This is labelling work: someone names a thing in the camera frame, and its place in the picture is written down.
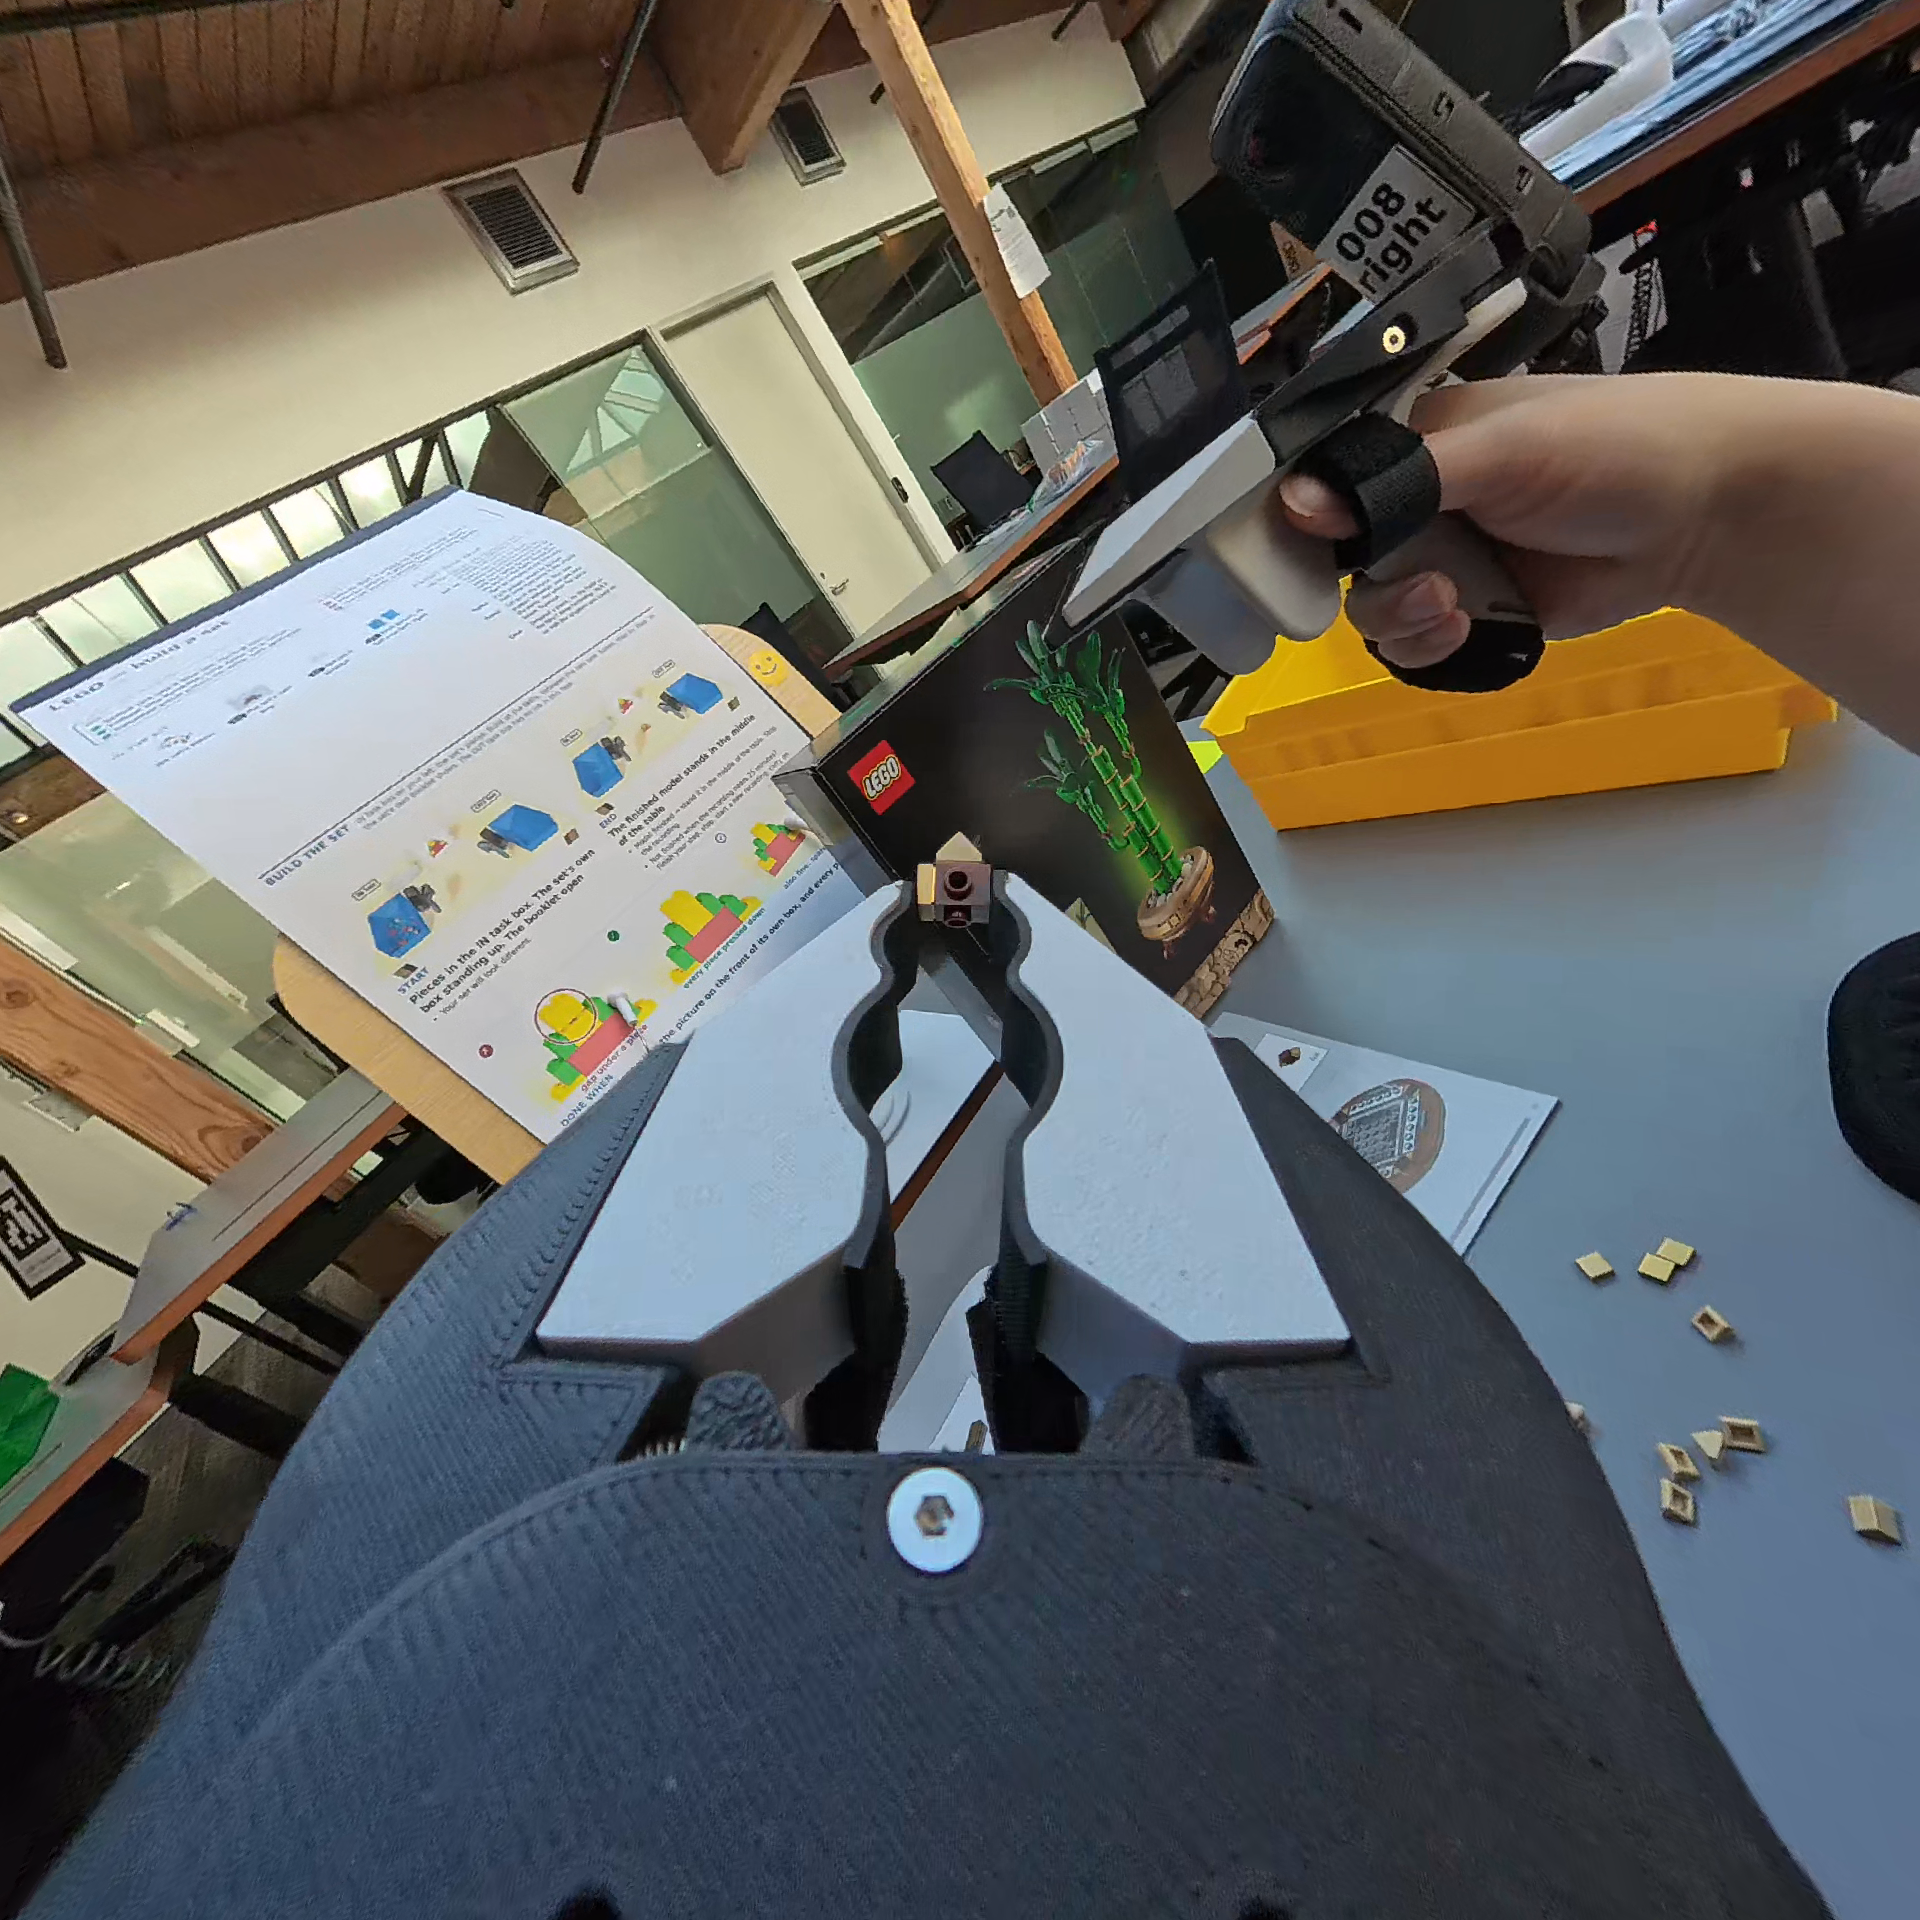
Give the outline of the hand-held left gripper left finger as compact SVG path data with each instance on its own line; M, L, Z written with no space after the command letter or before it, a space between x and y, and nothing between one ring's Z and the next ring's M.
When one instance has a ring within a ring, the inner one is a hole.
M541 1354L885 1409L905 1282L877 1108L903 1076L917 928L913 887L882 886L700 1026L546 1306Z

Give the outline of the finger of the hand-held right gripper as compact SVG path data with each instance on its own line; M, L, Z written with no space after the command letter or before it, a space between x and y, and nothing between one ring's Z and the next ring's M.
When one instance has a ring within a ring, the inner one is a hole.
M1261 510L1275 479L1275 448L1240 414L1094 539L1063 616L1088 627L1144 603L1175 632L1283 632Z

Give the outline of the black lego set box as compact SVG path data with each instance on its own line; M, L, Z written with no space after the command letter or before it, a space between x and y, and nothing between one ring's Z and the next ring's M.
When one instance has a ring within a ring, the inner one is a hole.
M1040 552L949 616L778 790L864 887L963 836L1204 1017L1275 908L1127 616L1067 621L1088 548Z

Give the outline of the scatter of tan lego pieces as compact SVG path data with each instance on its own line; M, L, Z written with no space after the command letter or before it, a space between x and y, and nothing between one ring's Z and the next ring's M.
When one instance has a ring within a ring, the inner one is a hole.
M1700 1527L1716 1501L1754 1501L1759 1487L1780 1511L1841 1511L1872 1546L1917 1546L1917 1511L1861 1481L1872 1458L1853 1444L1821 1454L1839 1415L1812 1394L1812 1366L1764 1370L1754 1312L1688 1293L1693 1243L1667 1238L1633 1267L1586 1249L1570 1269L1603 1303L1573 1343L1570 1422L1622 1470L1633 1511Z

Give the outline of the person's right hand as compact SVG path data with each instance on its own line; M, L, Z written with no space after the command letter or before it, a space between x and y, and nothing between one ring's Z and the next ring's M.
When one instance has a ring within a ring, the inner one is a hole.
M1410 425L1547 640L1667 608L1751 632L1720 497L1746 397L1737 375L1513 375L1437 388Z

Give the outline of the dark computer monitor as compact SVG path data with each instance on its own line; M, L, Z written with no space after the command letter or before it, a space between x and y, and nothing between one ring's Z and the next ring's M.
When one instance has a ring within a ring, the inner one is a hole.
M1254 411L1225 291L1210 262L1127 337L1094 353L1127 503Z

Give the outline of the black office chair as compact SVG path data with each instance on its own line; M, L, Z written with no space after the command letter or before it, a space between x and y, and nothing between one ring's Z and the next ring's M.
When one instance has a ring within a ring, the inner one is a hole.
M963 542L984 542L994 530L1026 512L1040 476L1018 468L987 432L975 432L949 458L931 465L931 476L949 494L975 530Z

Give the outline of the wooden edged desk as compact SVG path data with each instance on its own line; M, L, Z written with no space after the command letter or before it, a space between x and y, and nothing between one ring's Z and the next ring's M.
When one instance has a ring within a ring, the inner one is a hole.
M1012 574L1030 554L1073 539L1107 499L1117 483L1117 448L1110 439L1086 445L1086 458L1067 483L1045 483L1018 516L1008 516L975 548L944 560L905 601L877 621L859 640L841 650L826 665L829 684L852 683L855 668L894 659L922 646L954 611L971 608L981 595Z
M56 1415L38 1457L4 1487L4 1557L160 1415L194 1362L194 1316L219 1285L404 1119L404 1108L346 1072L151 1238L106 1354L56 1383Z

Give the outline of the cluttered work table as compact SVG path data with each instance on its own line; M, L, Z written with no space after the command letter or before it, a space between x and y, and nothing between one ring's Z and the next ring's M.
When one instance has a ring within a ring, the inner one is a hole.
M1885 54L1917 66L1917 3L1619 3L1534 89L1518 140L1599 213Z

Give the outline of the white printed sheet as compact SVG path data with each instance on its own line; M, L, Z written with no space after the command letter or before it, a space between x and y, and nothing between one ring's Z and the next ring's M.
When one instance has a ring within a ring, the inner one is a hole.
M447 488L22 715L552 1143L855 900L773 785L796 683L605 542Z

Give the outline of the small marker tag sign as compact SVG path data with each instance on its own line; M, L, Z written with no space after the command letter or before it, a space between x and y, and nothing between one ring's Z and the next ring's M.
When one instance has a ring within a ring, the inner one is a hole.
M84 1267L84 1253L61 1235L26 1180L4 1158L0 1175L4 1276L38 1299Z

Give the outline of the black quilted wrist rest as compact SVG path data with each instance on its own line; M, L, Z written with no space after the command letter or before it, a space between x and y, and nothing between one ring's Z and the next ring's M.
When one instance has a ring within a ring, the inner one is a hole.
M1830 1096L1853 1156L1917 1200L1917 935L1861 958L1830 1003Z

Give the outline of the green plastic bin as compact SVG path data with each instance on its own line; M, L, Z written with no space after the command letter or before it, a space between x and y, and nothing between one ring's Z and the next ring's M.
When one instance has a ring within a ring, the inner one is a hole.
M0 1481L4 1490L33 1467L45 1431L59 1415L59 1392L38 1370L6 1362L0 1378Z

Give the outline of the white paper on post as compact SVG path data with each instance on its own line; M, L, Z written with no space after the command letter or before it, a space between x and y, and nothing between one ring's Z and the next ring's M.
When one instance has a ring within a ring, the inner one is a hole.
M1030 227L1026 214L1018 213L1012 191L1003 184L994 184L987 189L981 213L995 241L1003 270L1008 277L1008 291L1016 293L1016 299L1030 299L1051 273L1037 231Z

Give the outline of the wall air vent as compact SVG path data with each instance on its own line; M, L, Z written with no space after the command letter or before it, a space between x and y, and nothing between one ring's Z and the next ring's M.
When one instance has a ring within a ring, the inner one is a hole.
M791 86L780 94L771 113L771 137L804 186L832 179L845 168L845 158L808 86Z
M440 195L513 297L582 270L578 253L516 166L447 184Z

